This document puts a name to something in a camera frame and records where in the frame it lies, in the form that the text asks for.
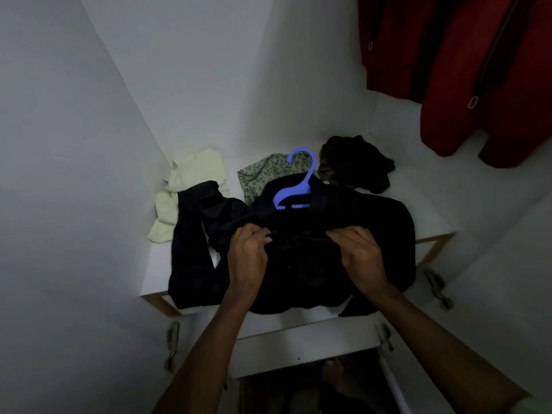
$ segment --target blue hanger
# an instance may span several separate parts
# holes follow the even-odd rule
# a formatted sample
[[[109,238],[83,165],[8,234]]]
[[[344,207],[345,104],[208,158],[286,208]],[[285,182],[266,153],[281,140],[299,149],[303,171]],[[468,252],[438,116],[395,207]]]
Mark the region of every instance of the blue hanger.
[[[297,196],[297,195],[307,195],[310,194],[310,186],[308,185],[308,180],[311,178],[311,176],[314,173],[314,168],[316,167],[316,156],[314,153],[308,149],[308,148],[295,148],[292,152],[289,153],[287,156],[288,163],[292,162],[293,156],[298,152],[308,152],[310,156],[313,159],[313,165],[308,170],[307,175],[305,178],[297,185],[291,186],[291,187],[285,187],[284,189],[281,189],[277,194],[274,195],[274,199],[272,200],[274,203],[274,206],[277,210],[285,209],[285,206],[280,206],[280,203],[285,198],[288,198],[289,196]],[[292,205],[292,208],[308,208],[310,204],[300,204],[300,205]]]

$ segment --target white fabric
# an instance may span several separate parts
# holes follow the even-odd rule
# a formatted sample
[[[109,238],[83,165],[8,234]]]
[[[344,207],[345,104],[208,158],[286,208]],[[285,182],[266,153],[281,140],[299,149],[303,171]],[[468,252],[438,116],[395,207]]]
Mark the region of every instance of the white fabric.
[[[157,219],[149,231],[148,239],[157,243],[172,241],[178,221],[178,192],[209,180],[219,184],[218,190],[224,197],[230,197],[220,152],[208,149],[173,161],[167,189],[155,195]]]

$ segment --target floor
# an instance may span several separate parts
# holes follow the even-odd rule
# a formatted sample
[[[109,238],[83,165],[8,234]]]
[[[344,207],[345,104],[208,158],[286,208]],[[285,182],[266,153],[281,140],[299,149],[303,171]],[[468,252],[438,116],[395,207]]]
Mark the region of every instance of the floor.
[[[362,412],[400,414],[378,357],[376,349],[340,356],[343,377],[353,397],[367,406]],[[323,363],[318,361],[243,378],[240,414],[319,414]]]

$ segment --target red garment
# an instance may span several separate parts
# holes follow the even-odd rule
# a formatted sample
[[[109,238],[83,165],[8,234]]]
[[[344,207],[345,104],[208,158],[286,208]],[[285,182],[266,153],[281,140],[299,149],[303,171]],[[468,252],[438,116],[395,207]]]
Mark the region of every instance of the red garment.
[[[369,90],[411,98],[412,75],[437,1],[358,0],[362,64]]]
[[[422,141],[440,156],[452,155],[476,129],[484,129],[489,138],[479,158],[508,168],[519,165],[552,134],[552,0],[525,0],[515,31],[510,26],[509,34],[507,29],[495,44],[518,2],[465,0],[451,18],[421,116]],[[479,102],[470,110],[474,95]]]

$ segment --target light green sleeve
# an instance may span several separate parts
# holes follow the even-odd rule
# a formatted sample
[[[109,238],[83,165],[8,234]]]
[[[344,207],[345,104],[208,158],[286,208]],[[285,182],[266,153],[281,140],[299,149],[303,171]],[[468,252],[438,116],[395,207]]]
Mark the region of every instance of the light green sleeve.
[[[532,396],[528,396],[515,404],[514,407],[508,411],[508,414],[552,414],[552,411]]]

